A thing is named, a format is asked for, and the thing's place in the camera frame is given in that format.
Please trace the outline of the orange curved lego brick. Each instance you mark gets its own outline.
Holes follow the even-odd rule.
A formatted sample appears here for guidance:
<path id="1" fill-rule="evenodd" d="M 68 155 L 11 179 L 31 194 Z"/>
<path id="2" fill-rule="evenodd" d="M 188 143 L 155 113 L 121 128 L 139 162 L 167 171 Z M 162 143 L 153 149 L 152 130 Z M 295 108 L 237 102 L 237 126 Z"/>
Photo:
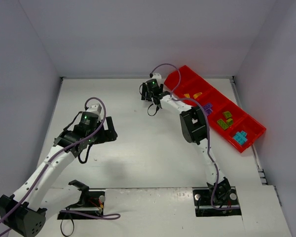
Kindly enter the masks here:
<path id="1" fill-rule="evenodd" d="M 198 93 L 195 93 L 194 95 L 193 95 L 193 97 L 194 97 L 194 99 L 196 99 L 196 98 L 198 98 L 199 96 L 201 96 L 202 95 L 202 92 L 198 92 Z"/>

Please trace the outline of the purple rectangular lego brick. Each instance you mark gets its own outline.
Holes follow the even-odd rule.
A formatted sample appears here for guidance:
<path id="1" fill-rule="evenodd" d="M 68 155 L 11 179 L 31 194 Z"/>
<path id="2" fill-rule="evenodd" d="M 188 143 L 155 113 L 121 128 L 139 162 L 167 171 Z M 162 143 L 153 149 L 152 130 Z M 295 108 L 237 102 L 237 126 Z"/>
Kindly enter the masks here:
<path id="1" fill-rule="evenodd" d="M 208 109 L 212 108 L 212 106 L 213 105 L 211 103 L 207 103 L 206 105 L 203 106 L 203 109 L 208 110 Z"/>

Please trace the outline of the green long lego brick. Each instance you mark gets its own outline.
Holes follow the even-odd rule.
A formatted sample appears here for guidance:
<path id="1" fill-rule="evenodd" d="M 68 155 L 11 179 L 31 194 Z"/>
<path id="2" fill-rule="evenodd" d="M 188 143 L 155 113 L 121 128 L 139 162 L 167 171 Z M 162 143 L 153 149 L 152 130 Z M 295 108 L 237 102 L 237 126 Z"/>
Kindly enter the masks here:
<path id="1" fill-rule="evenodd" d="M 217 124 L 223 129 L 226 130 L 229 128 L 229 125 L 223 120 L 223 119 L 219 119 L 217 120 Z"/>

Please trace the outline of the small green lego brick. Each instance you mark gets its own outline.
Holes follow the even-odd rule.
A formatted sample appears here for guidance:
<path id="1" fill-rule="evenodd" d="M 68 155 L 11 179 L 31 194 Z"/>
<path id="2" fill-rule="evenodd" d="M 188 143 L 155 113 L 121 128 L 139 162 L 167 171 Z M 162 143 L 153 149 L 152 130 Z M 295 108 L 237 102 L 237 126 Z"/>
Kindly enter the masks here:
<path id="1" fill-rule="evenodd" d="M 225 111 L 225 112 L 223 112 L 222 114 L 223 114 L 223 116 L 224 116 L 226 119 L 230 119 L 230 118 L 232 118 L 232 114 L 231 114 L 230 111 Z"/>

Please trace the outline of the cyan square lego brick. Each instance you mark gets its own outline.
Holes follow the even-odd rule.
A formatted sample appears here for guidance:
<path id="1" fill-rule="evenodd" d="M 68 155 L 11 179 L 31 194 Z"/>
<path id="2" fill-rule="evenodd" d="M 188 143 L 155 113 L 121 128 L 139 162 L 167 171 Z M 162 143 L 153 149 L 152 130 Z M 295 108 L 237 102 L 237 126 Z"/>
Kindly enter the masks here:
<path id="1" fill-rule="evenodd" d="M 233 139 L 234 139 L 234 140 L 235 140 L 240 146 L 244 145 L 244 144 L 247 142 L 247 138 L 244 137 L 241 133 L 239 133 L 239 134 L 235 134 L 235 135 L 233 136 Z"/>

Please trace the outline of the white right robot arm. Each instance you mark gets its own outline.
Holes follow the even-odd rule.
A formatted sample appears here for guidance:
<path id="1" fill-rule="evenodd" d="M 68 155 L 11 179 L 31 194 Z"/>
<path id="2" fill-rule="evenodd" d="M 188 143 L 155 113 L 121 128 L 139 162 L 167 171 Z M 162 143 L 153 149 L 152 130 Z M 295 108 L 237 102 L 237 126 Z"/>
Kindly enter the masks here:
<path id="1" fill-rule="evenodd" d="M 172 97 L 169 91 L 163 90 L 163 85 L 159 85 L 156 79 L 142 83 L 139 93 L 142 100 L 151 101 L 156 106 L 156 111 L 163 109 L 179 115 L 184 139 L 193 144 L 203 158 L 210 195 L 214 200 L 229 196 L 231 186 L 213 154 L 209 123 L 200 105 L 187 104 L 187 101 L 191 101 L 189 98 Z"/>

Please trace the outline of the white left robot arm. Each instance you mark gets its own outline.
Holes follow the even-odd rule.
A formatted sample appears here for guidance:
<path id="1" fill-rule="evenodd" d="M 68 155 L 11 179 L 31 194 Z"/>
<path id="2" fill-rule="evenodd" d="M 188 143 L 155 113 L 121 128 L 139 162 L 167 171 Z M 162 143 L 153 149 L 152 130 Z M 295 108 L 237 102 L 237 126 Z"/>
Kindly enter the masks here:
<path id="1" fill-rule="evenodd" d="M 23 237 L 35 237 L 47 219 L 71 205 L 84 206 L 91 198 L 89 187 L 72 180 L 55 199 L 44 200 L 62 171 L 84 150 L 93 145 L 115 141 L 118 135 L 111 117 L 84 112 L 70 131 L 67 127 L 54 140 L 44 162 L 12 195 L 0 197 L 1 222 Z"/>

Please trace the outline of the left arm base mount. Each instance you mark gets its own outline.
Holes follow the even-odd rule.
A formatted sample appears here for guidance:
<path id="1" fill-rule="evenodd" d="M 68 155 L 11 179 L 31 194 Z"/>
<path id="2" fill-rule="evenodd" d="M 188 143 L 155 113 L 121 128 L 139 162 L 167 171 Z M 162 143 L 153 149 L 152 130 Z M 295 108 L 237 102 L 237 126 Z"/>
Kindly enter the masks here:
<path id="1" fill-rule="evenodd" d="M 66 210 L 91 216 L 103 215 L 105 202 L 104 189 L 91 189 L 78 180 L 70 181 L 69 185 L 76 187 L 81 192 L 81 195 L 79 201 L 66 207 Z"/>

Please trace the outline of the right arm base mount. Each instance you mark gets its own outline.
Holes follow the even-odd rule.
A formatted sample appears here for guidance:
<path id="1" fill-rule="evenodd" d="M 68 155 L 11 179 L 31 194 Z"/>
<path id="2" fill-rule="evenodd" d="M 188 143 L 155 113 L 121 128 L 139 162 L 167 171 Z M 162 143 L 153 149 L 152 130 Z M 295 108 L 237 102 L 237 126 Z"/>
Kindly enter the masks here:
<path id="1" fill-rule="evenodd" d="M 211 205 L 211 194 L 207 188 L 193 189 L 193 200 L 196 217 L 228 217 L 241 216 L 241 208 L 236 189 L 231 188 L 227 194 L 223 194 L 218 200 L 214 199 L 213 204 L 218 210 Z"/>

